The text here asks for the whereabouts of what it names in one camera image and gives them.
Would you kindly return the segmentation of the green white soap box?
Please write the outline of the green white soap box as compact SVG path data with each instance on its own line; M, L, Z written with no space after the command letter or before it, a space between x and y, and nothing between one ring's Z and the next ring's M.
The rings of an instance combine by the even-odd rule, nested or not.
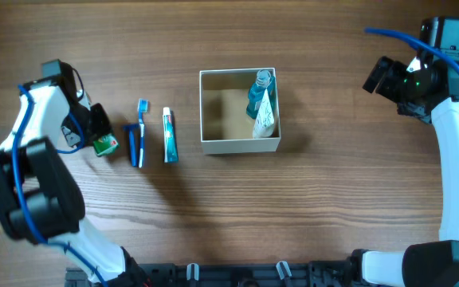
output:
M113 133L101 136L93 141L93 147L96 156L106 156L113 154L119 148L119 142Z

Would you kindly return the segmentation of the blue mouthwash bottle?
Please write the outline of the blue mouthwash bottle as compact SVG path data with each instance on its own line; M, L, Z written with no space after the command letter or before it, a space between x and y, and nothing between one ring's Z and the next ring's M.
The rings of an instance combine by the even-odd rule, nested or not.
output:
M249 103L246 107L246 113L251 119L257 118L257 113L261 102L266 94L266 91L269 95L269 101L272 107L272 110L275 110L276 107L276 78L271 72L267 69L262 69L257 72L256 80L249 89L248 99Z

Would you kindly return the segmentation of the white lotion tube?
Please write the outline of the white lotion tube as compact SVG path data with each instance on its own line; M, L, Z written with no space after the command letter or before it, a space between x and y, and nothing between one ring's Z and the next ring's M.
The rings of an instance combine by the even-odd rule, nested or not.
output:
M253 138L262 139L270 137L273 134L275 123L269 91L266 89L253 126Z

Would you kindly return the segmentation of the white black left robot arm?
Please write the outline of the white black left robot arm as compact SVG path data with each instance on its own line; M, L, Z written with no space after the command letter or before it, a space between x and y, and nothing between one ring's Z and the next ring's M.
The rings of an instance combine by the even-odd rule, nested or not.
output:
M0 224L13 240L64 254L94 286L149 286L149 275L85 216L80 188L54 143L84 111L75 81L60 74L19 85L21 109L0 145Z

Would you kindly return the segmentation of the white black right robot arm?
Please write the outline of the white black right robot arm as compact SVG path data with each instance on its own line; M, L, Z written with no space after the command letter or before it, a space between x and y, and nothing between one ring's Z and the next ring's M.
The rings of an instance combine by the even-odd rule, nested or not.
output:
M355 250L343 283L363 286L459 286L459 65L442 59L408 71L381 57L363 89L398 106L398 114L432 124L441 158L443 207L438 240L403 251Z

